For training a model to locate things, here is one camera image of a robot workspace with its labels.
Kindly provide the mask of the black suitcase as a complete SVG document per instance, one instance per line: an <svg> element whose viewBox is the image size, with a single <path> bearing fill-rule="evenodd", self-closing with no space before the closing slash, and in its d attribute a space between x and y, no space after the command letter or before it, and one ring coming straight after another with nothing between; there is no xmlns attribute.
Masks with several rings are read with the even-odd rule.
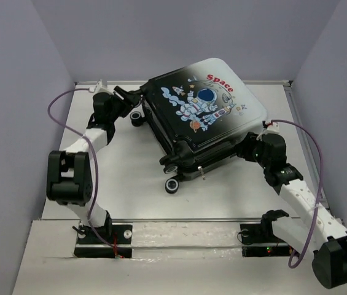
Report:
<svg viewBox="0 0 347 295"><path fill-rule="evenodd" d="M165 152L159 160L165 190L174 194L232 157L249 132L260 133L266 107L220 58L208 58L149 79L140 88L141 111L130 120L148 123Z"/></svg>

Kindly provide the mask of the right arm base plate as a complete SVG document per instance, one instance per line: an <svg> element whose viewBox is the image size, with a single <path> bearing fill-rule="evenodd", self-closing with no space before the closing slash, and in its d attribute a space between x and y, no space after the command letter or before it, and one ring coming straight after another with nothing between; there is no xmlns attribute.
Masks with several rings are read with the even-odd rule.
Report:
<svg viewBox="0 0 347 295"><path fill-rule="evenodd" d="M240 224L236 237L242 244L244 258L289 257L293 252L290 245L273 234L266 233L260 224Z"/></svg>

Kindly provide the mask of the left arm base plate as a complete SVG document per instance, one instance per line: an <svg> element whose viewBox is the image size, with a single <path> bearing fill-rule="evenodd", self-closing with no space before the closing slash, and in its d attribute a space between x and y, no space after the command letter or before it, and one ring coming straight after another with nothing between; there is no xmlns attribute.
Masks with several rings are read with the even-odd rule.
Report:
<svg viewBox="0 0 347 295"><path fill-rule="evenodd" d="M132 258L132 224L113 224L112 233L109 237L102 227L97 228L98 234L106 242L103 242L90 227L83 224L72 226L72 229L76 232L76 244L73 251L76 258Z"/></svg>

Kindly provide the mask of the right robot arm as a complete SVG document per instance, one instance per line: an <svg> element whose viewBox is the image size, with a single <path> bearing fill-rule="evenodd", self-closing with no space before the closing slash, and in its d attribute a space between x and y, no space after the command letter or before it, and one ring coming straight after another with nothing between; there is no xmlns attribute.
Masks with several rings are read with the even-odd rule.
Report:
<svg viewBox="0 0 347 295"><path fill-rule="evenodd" d="M320 284L332 289L347 284L347 228L334 218L313 194L303 175L287 162L286 142L281 135L249 132L235 147L236 154L260 165L266 183L295 211L303 226L296 226L283 211L271 212L272 220L261 223L260 236L277 237L299 254L289 267L297 267L312 253L311 267Z"/></svg>

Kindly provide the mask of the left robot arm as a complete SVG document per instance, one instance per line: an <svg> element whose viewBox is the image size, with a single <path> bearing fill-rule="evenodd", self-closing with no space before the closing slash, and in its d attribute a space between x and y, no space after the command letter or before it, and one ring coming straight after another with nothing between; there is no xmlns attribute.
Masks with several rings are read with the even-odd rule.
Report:
<svg viewBox="0 0 347 295"><path fill-rule="evenodd" d="M112 237L112 218L97 203L99 167L96 154L112 141L116 120L129 115L141 98L140 90L128 92L116 86L111 93L95 87L93 113L83 133L54 118L52 103L47 107L47 114L55 123L78 135L73 144L64 150L51 151L48 156L47 198L72 210L100 243Z"/></svg>

